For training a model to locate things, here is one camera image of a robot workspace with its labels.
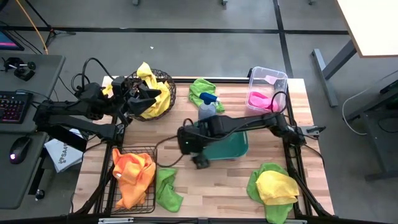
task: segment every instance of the keyboard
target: keyboard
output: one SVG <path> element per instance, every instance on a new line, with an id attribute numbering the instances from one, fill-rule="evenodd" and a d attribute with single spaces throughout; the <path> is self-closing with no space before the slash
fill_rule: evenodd
<path id="1" fill-rule="evenodd" d="M 31 93 L 0 91 L 0 123 L 23 123 L 32 97 Z"/>

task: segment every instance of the pink sponge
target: pink sponge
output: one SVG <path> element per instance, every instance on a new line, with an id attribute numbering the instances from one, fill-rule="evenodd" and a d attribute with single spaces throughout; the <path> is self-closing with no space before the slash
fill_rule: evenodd
<path id="1" fill-rule="evenodd" d="M 268 98 L 267 96 L 264 96 L 263 94 L 261 94 L 259 92 L 252 91 L 249 94 L 248 102 L 249 102 L 249 105 L 251 105 L 251 106 L 271 110 L 271 99 L 272 98 Z M 277 111 L 278 104 L 275 102 L 275 100 L 272 105 L 273 105 L 272 110 Z"/>

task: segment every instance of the monitor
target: monitor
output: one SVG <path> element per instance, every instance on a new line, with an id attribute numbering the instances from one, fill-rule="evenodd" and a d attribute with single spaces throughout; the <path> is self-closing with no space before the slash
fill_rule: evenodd
<path id="1" fill-rule="evenodd" d="M 25 48 L 2 30 L 0 32 L 0 50 L 25 50 Z"/>

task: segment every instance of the lime green towel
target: lime green towel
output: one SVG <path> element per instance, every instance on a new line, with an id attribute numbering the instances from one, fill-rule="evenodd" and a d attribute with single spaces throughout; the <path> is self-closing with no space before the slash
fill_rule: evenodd
<path id="1" fill-rule="evenodd" d="M 215 92 L 216 85 L 203 78 L 198 78 L 189 86 L 188 98 L 192 103 L 196 104 L 196 106 L 200 106 L 203 103 L 203 100 L 199 98 L 200 93 L 210 93 L 214 95 Z M 223 113 L 225 111 L 224 106 L 220 102 L 218 102 L 216 110 L 217 113 Z"/>
<path id="2" fill-rule="evenodd" d="M 248 186 L 246 187 L 246 192 L 248 193 L 249 197 L 258 203 L 264 204 L 261 200 L 259 191 L 257 190 L 256 180 L 259 178 L 260 174 L 264 171 L 273 170 L 279 172 L 284 175 L 288 175 L 286 170 L 281 168 L 280 165 L 275 164 L 273 162 L 264 163 L 260 166 L 260 169 L 254 170 L 248 182 Z M 287 205 L 264 205 L 266 210 L 266 219 L 270 223 L 276 224 L 283 224 L 286 221 L 287 215 L 293 208 L 293 204 Z"/>
<path id="3" fill-rule="evenodd" d="M 176 169 L 158 169 L 156 177 L 156 202 L 169 212 L 178 212 L 183 197 L 174 192 Z"/>

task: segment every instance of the black wire basket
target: black wire basket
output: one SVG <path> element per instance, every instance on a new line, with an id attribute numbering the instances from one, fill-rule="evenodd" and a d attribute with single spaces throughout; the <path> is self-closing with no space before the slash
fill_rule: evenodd
<path id="1" fill-rule="evenodd" d="M 139 121 L 152 121 L 152 120 L 156 120 L 159 119 L 163 116 L 165 116 L 174 106 L 175 103 L 175 97 L 176 97 L 176 87 L 175 87 L 175 83 L 173 81 L 173 78 L 167 74 L 166 72 L 163 72 L 161 70 L 158 69 L 151 69 L 152 73 L 155 75 L 156 77 L 156 81 L 157 82 L 162 82 L 165 83 L 167 82 L 169 84 L 169 91 L 170 91 L 170 104 L 169 104 L 169 108 L 167 108 L 162 114 L 153 117 L 153 118 L 143 118 L 142 116 L 134 116 L 133 114 L 130 114 L 129 116 L 131 118 L 134 118 L 136 120 Z M 135 71 L 133 74 L 131 74 L 129 77 L 131 77 L 133 79 L 133 83 L 142 83 L 143 81 L 141 80 L 141 78 L 139 78 L 137 76 L 137 71 Z"/>
<path id="2" fill-rule="evenodd" d="M 134 153 L 134 154 L 140 154 L 140 153 L 148 153 L 152 160 L 156 162 L 157 159 L 157 151 L 154 146 L 127 146 L 121 149 L 121 154 L 126 154 L 126 153 Z M 113 165 L 113 159 L 112 157 L 109 159 L 108 162 L 108 170 L 111 168 Z M 157 177 L 157 170 L 155 171 L 155 176 L 154 180 L 152 183 L 148 186 L 147 190 L 145 191 L 146 196 L 144 203 L 142 205 L 135 205 L 131 207 L 130 209 L 126 208 L 116 208 L 116 203 L 122 198 L 121 192 L 119 190 L 119 184 L 115 178 L 112 178 L 115 181 L 116 187 L 113 188 L 113 190 L 109 187 L 111 184 L 110 182 L 108 185 L 105 187 L 104 191 L 104 200 L 102 202 L 102 210 L 105 211 L 105 213 L 110 213 L 110 214 L 145 214 L 145 213 L 151 213 L 155 210 L 155 199 L 156 199 L 156 177 Z M 108 202 L 108 195 L 113 194 L 113 199 L 111 201 L 111 208 L 106 208 L 106 205 L 109 204 Z"/>

